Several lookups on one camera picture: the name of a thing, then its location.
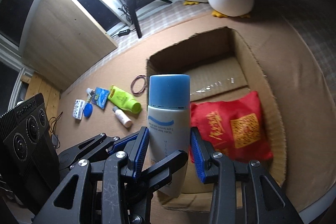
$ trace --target blue lid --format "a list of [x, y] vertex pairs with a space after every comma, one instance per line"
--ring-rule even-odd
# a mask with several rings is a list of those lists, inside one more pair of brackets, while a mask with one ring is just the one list
[[163, 109], [190, 107], [189, 75], [152, 75], [149, 78], [149, 105]]
[[93, 107], [90, 103], [87, 103], [86, 106], [84, 107], [84, 117], [88, 118], [92, 114]]

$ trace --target silver screw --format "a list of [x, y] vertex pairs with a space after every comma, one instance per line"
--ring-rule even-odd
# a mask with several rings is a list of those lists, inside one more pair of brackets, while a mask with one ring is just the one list
[[78, 162], [78, 165], [79, 165], [79, 166], [85, 166], [85, 165], [87, 165], [87, 163], [88, 163], [88, 161], [85, 160], [85, 159], [83, 159], [83, 160], [80, 160], [80, 161]]
[[139, 216], [137, 216], [137, 215], [132, 215], [131, 217], [130, 217], [130, 223], [131, 224], [141, 224], [141, 218], [139, 217]]
[[251, 165], [254, 166], [254, 167], [259, 167], [260, 166], [260, 161], [258, 161], [258, 160], [252, 160], [251, 161]]
[[213, 153], [212, 153], [212, 156], [213, 156], [215, 159], [220, 159], [220, 158], [223, 156], [223, 154], [222, 154], [221, 152], [216, 151], [216, 152], [213, 152]]
[[119, 159], [123, 158], [124, 156], [126, 156], [126, 153], [124, 151], [118, 151], [115, 156]]

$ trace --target yellow penguin foot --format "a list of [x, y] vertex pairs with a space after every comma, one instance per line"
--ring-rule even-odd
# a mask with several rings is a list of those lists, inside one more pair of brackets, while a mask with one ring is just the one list
[[194, 4], [199, 4], [198, 1], [188, 1], [188, 0], [185, 0], [183, 2], [183, 5], [194, 5]]
[[240, 18], [251, 18], [251, 15], [250, 14], [245, 14], [245, 15], [240, 16]]
[[216, 10], [213, 10], [212, 13], [211, 13], [211, 15], [213, 15], [214, 17], [219, 17], [219, 18], [221, 18], [221, 17], [228, 17], [227, 15], [222, 14], [222, 13], [216, 11]]

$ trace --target red bag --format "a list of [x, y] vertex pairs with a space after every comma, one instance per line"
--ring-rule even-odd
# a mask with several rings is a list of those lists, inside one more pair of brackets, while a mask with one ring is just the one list
[[198, 127], [203, 140], [211, 142], [216, 151], [232, 160], [249, 162], [273, 158], [256, 91], [231, 102], [192, 103], [191, 125]]

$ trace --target qr code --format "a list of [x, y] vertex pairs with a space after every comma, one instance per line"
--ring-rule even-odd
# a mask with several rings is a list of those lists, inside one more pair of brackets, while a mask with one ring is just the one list
[[259, 122], [255, 113], [231, 120], [230, 123], [236, 148], [242, 148], [260, 140]]

